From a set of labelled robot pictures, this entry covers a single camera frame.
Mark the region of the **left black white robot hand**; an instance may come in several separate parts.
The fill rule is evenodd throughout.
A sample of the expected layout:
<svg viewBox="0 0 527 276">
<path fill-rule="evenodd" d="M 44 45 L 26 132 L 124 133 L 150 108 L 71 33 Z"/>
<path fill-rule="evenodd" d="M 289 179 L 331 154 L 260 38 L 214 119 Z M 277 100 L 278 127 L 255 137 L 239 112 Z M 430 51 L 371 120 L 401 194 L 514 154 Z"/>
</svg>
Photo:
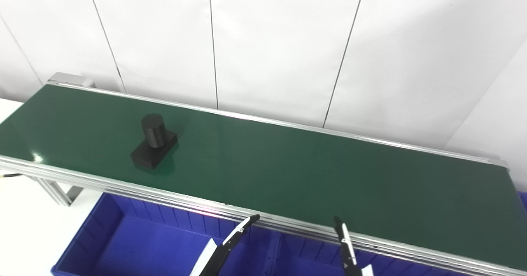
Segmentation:
<svg viewBox="0 0 527 276">
<path fill-rule="evenodd" d="M 237 244 L 239 244 L 241 238 L 248 231 L 249 227 L 260 218 L 261 216 L 259 214 L 254 214 L 245 218 L 230 232 L 230 234 L 223 240 L 222 244 L 218 245 L 213 239 L 209 239 L 200 253 L 190 275 L 218 276 L 231 251 L 237 246 Z"/>
</svg>

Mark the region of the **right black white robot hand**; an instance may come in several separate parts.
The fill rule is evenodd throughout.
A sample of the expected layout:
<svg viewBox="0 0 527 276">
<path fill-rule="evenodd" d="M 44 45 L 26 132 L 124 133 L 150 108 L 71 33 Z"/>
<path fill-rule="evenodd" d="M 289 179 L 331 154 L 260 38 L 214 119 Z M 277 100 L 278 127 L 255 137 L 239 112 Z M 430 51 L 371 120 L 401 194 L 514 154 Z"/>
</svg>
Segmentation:
<svg viewBox="0 0 527 276">
<path fill-rule="evenodd" d="M 334 216 L 333 219 L 335 222 L 334 229 L 340 242 L 341 265 L 345 276 L 373 276 L 374 272 L 371 264 L 363 268 L 357 265 L 357 259 L 347 225 L 337 216 Z"/>
</svg>

